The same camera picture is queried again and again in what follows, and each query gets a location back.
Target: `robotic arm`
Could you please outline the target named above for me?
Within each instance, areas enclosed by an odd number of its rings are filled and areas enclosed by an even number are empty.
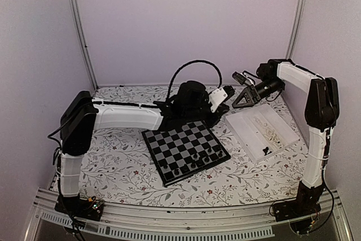
[[[257,69],[261,80],[258,85],[247,84],[247,76],[234,73],[233,78],[247,87],[232,104],[234,108],[251,107],[276,91],[282,91],[285,83],[308,93],[305,118],[309,126],[310,146],[305,173],[298,186],[296,200],[273,205],[277,221],[320,211],[319,198],[324,188],[324,171],[328,161],[333,128],[339,116],[337,82],[324,78],[294,64],[290,59],[271,59]]]
[[[143,128],[167,131],[199,120],[213,127],[229,111],[224,102],[233,95],[231,86],[219,87],[208,94],[205,86],[196,81],[182,83],[178,94],[153,104],[111,102],[92,98],[88,91],[80,92],[61,117],[58,129],[61,139],[60,195],[55,210],[71,213],[70,217],[100,220],[102,203],[94,202],[95,198],[80,199],[78,184],[81,162],[90,148],[94,130]]]

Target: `chessboard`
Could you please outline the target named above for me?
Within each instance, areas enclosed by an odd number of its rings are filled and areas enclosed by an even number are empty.
[[[165,187],[231,158],[201,121],[168,132],[142,134]]]

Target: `plastic container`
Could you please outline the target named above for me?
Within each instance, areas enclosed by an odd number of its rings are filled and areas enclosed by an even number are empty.
[[[228,115],[226,124],[255,164],[299,140],[299,136],[269,104]]]

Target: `lavender wall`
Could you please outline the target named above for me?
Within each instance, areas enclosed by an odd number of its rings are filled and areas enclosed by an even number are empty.
[[[89,89],[68,0],[0,0],[0,240],[18,241],[53,173],[46,135]]]
[[[297,0],[78,0],[100,85],[167,84],[193,59],[235,70],[285,55]],[[217,82],[205,65],[178,82]]]
[[[338,81],[341,114],[327,181],[337,187],[354,239],[361,240],[361,0],[307,0],[293,60]],[[306,96],[287,86],[285,98],[307,134]]]

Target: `table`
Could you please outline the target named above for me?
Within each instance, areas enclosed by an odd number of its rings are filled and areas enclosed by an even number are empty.
[[[235,87],[236,94],[243,87]],[[118,102],[149,103],[164,100],[166,86],[119,86],[100,88],[95,96]],[[231,160],[169,187],[163,187],[140,129],[102,129],[94,133],[82,162],[80,194],[97,196],[110,203],[155,207],[220,207],[256,204],[291,198],[306,165],[307,147],[282,97],[263,100],[300,136],[290,148],[254,165],[224,123],[212,131],[231,155]],[[231,109],[228,114],[239,112]],[[53,184],[50,190],[57,191]]]

